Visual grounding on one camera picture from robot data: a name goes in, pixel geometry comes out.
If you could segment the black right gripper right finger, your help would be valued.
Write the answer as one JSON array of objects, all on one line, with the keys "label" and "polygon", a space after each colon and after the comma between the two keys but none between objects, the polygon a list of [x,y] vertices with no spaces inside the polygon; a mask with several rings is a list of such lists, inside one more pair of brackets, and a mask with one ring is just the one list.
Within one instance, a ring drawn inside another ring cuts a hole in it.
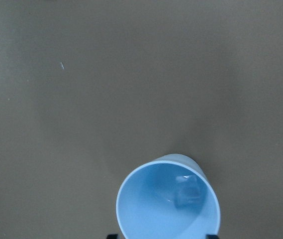
[{"label": "black right gripper right finger", "polygon": [[219,239],[218,235],[206,235],[206,239]]}]

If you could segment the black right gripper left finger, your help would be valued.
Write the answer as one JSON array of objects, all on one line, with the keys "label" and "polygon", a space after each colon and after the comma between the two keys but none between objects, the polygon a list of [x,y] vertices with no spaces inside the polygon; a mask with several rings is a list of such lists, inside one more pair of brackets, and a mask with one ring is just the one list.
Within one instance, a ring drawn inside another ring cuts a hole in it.
[{"label": "black right gripper left finger", "polygon": [[118,239],[118,234],[108,234],[106,239]]}]

